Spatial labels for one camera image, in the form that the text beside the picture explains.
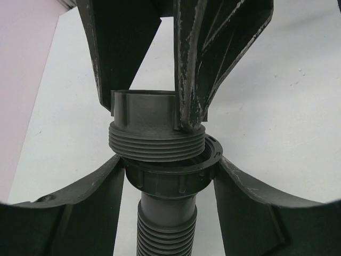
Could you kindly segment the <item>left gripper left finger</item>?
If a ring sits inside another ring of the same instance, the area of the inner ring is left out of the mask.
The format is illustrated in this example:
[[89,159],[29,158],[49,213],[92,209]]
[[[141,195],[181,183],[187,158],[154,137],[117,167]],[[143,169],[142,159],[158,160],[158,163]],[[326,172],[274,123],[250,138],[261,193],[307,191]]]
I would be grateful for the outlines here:
[[1,204],[1,255],[113,255],[123,183],[116,155],[34,202]]

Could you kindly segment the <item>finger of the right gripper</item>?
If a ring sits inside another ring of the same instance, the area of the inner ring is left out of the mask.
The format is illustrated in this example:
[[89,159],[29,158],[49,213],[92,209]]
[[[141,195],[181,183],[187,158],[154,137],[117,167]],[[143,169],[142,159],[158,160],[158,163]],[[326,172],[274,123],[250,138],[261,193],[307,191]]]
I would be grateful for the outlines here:
[[82,0],[77,7],[85,30],[100,104],[113,112],[112,91],[128,90],[163,17],[169,0]]
[[198,130],[222,82],[270,23],[274,2],[174,1],[177,126]]

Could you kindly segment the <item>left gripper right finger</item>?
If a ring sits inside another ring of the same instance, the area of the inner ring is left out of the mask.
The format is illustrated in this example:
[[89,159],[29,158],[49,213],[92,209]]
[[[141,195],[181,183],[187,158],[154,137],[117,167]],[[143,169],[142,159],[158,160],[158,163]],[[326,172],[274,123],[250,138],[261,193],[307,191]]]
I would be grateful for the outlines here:
[[340,200],[285,193],[225,157],[214,189],[226,255],[340,255]]

